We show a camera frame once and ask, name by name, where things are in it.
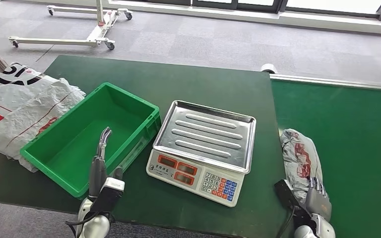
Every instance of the robotic hand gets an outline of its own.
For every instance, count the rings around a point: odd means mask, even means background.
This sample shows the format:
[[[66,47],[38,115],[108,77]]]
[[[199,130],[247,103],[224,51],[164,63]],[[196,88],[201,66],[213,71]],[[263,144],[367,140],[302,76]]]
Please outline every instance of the robotic hand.
[[[101,133],[97,155],[91,162],[88,197],[80,205],[78,221],[66,222],[76,238],[106,237],[110,229],[110,213],[124,193],[122,168],[115,169],[113,178],[108,177],[106,172],[105,148],[111,133],[108,127]]]
[[[331,204],[319,180],[316,180],[316,182],[310,180],[310,188],[306,199],[307,208],[298,202],[292,192],[293,188],[287,180],[280,180],[274,187],[281,204],[293,211],[291,217],[294,215],[294,224],[297,227],[294,233],[295,238],[335,238],[335,231],[328,222]],[[277,237],[280,237],[283,232],[283,229],[280,230]]]

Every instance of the printed plastic bag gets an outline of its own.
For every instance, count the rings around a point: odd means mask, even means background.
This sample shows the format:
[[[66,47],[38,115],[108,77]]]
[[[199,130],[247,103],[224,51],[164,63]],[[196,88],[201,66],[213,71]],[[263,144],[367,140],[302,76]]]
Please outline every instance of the printed plastic bag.
[[[10,65],[0,74],[0,120],[57,81],[24,65]]]
[[[0,152],[31,172],[37,169],[20,149],[84,99],[85,93],[14,63],[0,75]]]
[[[312,176],[323,181],[315,144],[310,138],[293,129],[283,130],[280,141],[287,180],[294,188],[295,197],[304,204],[309,190],[308,178]]]

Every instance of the digital weighing scale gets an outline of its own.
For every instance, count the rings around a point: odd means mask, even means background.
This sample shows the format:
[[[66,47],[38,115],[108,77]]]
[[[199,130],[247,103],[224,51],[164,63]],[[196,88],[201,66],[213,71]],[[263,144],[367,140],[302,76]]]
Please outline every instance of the digital weighing scale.
[[[256,119],[174,101],[155,139],[148,175],[234,207],[250,172]]]

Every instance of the scale keypad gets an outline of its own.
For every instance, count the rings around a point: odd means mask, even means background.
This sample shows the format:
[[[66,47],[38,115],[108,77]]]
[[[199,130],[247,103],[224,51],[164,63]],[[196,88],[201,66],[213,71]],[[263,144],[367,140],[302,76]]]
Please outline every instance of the scale keypad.
[[[237,182],[230,179],[222,178],[212,173],[206,173],[201,190],[211,193],[217,197],[233,201],[236,192]]]

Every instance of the cable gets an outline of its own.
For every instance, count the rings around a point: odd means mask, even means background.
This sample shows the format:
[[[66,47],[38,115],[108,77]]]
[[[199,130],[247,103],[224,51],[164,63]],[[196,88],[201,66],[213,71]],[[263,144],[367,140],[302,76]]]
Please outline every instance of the cable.
[[[68,222],[68,221],[65,221],[65,224],[67,224],[69,226],[69,228],[71,228],[71,231],[72,231],[73,235],[75,236],[75,238],[79,238],[80,233],[78,233],[78,235],[76,235],[76,230],[75,230],[74,226],[83,225],[83,224],[91,221],[91,219],[93,219],[97,215],[98,215],[98,212],[95,212],[95,213],[93,213],[90,217],[88,217],[85,220],[82,220],[80,222]]]
[[[276,238],[280,238],[282,236],[282,234],[284,233],[284,231],[287,229],[288,225],[290,224],[291,219],[293,218],[295,209],[296,209],[296,206],[293,206],[293,211],[291,211],[290,216],[287,218],[286,222],[283,224],[283,226],[278,231]]]

